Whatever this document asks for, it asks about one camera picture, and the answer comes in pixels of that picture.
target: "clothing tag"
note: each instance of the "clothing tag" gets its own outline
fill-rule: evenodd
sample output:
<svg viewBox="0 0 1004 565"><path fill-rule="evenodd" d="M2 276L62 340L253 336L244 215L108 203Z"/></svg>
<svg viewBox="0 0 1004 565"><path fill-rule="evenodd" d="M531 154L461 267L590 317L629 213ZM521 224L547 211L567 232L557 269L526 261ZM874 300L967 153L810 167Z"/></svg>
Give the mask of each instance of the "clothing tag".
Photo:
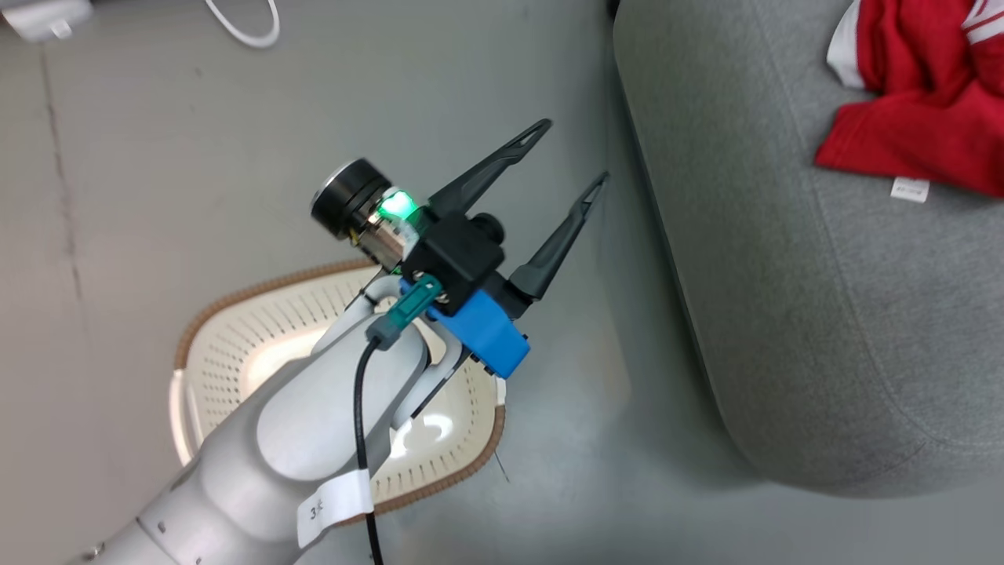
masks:
<svg viewBox="0 0 1004 565"><path fill-rule="evenodd" d="M320 486L296 510L296 541L303 549L328 526L373 511L369 471L360 469Z"/></svg>
<svg viewBox="0 0 1004 565"><path fill-rule="evenodd" d="M929 190L931 190L931 181L896 177L896 180L893 181L893 194L890 196L923 204L928 200Z"/></svg>

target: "robotic arm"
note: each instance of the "robotic arm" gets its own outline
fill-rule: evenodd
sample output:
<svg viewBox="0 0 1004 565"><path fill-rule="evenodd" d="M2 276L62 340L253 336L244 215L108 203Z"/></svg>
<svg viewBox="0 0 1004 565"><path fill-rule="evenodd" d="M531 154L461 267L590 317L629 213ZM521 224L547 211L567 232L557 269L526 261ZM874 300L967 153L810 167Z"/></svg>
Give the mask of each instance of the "robotic arm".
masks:
<svg viewBox="0 0 1004 565"><path fill-rule="evenodd" d="M365 160L333 174L314 197L311 215L385 272L310 356L282 367L206 438L195 459L136 520L67 565L292 564L322 529L305 535L301 523L298 531L298 513L302 522L304 512L330 513L341 502L327 491L326 510L311 506L318 489L338 481L343 489L345 480L354 479L353 496L364 490L368 498L368 470L356 465L356 430L364 438L367 467L375 471L390 456L390 431L417 414L468 356L502 378L512 374L529 352L512 322L543 297L607 175L590 184L540 250L508 279L495 270L504 258L502 225L489 214L468 218L466 212L550 125L538 121L426 206L416 205ZM388 298L399 301L376 315L376 305ZM411 324L419 316L447 346L436 365ZM361 381L357 429L356 364L367 349L375 351L363 366L370 377Z"/></svg>

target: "white plastic basket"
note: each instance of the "white plastic basket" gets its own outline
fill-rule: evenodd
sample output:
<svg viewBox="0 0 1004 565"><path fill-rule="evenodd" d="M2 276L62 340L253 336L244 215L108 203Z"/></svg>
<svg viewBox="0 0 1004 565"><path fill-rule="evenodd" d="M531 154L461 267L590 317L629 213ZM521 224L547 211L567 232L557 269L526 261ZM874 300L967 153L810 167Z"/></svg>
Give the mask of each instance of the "white plastic basket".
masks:
<svg viewBox="0 0 1004 565"><path fill-rule="evenodd" d="M295 273L225 297L182 337L169 393L183 465L203 440L291 359L306 356L378 272L366 261ZM444 346L422 328L434 361ZM410 425L392 432L391 459L373 476L376 512L467 479L492 457L505 423L505 381L468 360Z"/></svg>

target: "green light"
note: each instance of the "green light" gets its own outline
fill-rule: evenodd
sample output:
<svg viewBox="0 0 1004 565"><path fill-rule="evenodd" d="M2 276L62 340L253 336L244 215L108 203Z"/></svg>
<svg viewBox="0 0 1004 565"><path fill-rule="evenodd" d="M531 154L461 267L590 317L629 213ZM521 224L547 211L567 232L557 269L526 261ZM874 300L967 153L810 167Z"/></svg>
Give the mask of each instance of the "green light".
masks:
<svg viewBox="0 0 1004 565"><path fill-rule="evenodd" d="M412 197L404 190L399 190L385 198L380 203L376 211L385 217L408 219L408 216L412 215L412 212L418 209L419 207L415 204L415 200L412 200Z"/></svg>

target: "gray fabric upholstery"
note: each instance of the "gray fabric upholstery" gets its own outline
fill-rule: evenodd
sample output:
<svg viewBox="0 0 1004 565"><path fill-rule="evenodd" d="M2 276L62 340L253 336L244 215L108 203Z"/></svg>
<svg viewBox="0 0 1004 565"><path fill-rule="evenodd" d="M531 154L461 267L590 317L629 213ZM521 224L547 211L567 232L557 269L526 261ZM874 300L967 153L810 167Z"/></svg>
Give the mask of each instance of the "gray fabric upholstery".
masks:
<svg viewBox="0 0 1004 565"><path fill-rule="evenodd" d="M614 50L722 415L768 478L927 493L1004 465L1004 204L816 169L864 94L848 0L639 0Z"/></svg>

